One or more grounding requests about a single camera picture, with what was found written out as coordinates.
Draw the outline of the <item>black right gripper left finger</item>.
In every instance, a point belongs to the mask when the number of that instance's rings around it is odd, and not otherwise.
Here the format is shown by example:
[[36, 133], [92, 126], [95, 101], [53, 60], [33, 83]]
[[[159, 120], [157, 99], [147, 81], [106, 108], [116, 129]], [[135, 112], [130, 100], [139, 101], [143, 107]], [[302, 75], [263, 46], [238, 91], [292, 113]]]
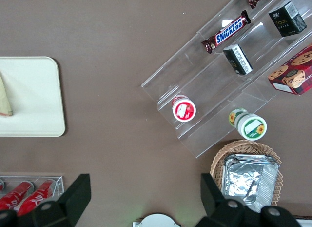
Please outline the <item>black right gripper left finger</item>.
[[40, 204], [32, 212], [35, 227], [74, 227], [91, 200], [89, 174], [80, 174], [56, 201]]

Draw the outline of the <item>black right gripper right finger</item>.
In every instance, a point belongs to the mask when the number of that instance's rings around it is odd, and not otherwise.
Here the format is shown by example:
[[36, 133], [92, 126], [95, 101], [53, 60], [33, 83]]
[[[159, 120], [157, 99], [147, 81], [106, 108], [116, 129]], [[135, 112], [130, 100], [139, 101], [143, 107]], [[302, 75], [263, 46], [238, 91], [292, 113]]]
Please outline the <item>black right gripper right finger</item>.
[[200, 197], [206, 216], [199, 227], [242, 227], [245, 218], [244, 206], [236, 200], [226, 199], [211, 174], [201, 174]]

